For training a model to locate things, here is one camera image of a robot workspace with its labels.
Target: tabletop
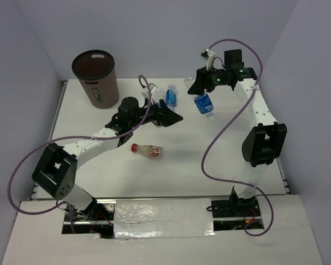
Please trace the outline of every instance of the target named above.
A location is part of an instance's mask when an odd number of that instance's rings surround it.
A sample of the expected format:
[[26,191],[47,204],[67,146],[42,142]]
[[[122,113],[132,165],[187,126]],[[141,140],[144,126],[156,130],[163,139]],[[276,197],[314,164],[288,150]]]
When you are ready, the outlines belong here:
[[[211,118],[202,116],[182,78],[150,78],[149,82],[167,88],[177,87],[175,112],[184,120],[168,128],[146,124],[134,132],[124,145],[84,164],[76,174],[76,183],[96,198],[140,198],[230,195],[232,185],[206,178],[201,172],[201,159],[209,143],[239,111],[241,103],[230,87],[217,87],[210,94],[214,105]],[[109,109],[97,109],[88,100],[77,79],[68,81],[52,138],[67,135],[92,135],[107,124],[123,98],[133,96],[143,103],[137,78],[118,79],[120,99]],[[205,168],[217,178],[241,180],[246,166],[241,144],[250,131],[242,114],[219,138],[210,151]],[[71,141],[62,141],[63,145]],[[130,151],[132,143],[164,148],[163,157],[152,161]],[[259,185],[266,194],[285,194],[277,162],[268,166]],[[40,187],[35,199],[51,198]]]
[[[269,198],[275,210],[275,221],[271,230],[261,237],[250,237],[243,230],[229,230],[196,238],[101,239],[97,234],[61,234],[64,210],[33,216],[19,213],[3,265],[322,265],[300,197],[275,195]],[[268,204],[263,197],[259,197],[258,202],[267,226],[270,221]],[[55,202],[51,200],[30,201],[22,202],[21,208],[40,211],[53,205]]]

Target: clear plastic sheet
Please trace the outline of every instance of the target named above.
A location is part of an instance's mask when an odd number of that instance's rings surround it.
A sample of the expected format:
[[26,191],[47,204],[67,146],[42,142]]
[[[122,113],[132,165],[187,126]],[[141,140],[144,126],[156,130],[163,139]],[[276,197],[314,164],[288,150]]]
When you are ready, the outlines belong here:
[[117,200],[117,239],[205,237],[214,235],[210,199]]

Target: bottle cap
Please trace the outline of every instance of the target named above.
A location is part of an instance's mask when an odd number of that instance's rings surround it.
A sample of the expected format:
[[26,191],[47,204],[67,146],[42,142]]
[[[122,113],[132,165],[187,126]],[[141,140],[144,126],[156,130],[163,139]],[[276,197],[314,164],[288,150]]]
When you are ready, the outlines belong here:
[[135,153],[137,150],[137,144],[132,144],[131,145],[131,152]]

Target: wall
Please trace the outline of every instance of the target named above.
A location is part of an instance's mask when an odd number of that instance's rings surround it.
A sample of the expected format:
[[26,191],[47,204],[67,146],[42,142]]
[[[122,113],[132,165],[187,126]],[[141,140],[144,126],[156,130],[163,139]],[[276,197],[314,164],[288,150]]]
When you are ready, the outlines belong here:
[[[184,77],[203,67],[201,51],[222,38],[252,45],[265,62],[297,0],[17,0],[62,79],[72,60],[104,49],[119,77]],[[216,48],[223,56],[223,49]],[[258,70],[255,58],[244,54]]]
[[261,88],[287,124],[284,170],[302,196],[324,264],[331,264],[331,0],[298,2]]
[[[6,197],[18,161],[48,137],[60,92],[56,71],[13,0],[0,0],[0,264],[16,212]],[[13,185],[16,203],[31,194],[34,161]]]

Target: blue bottle label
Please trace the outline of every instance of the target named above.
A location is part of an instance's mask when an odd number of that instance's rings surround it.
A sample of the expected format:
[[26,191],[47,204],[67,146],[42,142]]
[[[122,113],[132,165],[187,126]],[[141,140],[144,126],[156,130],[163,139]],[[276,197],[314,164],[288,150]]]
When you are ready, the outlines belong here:
[[177,105],[177,95],[175,95],[174,91],[167,90],[165,94],[165,103],[166,105],[173,105],[174,107]]
[[194,102],[201,114],[206,114],[213,110],[213,104],[208,94],[194,98]]

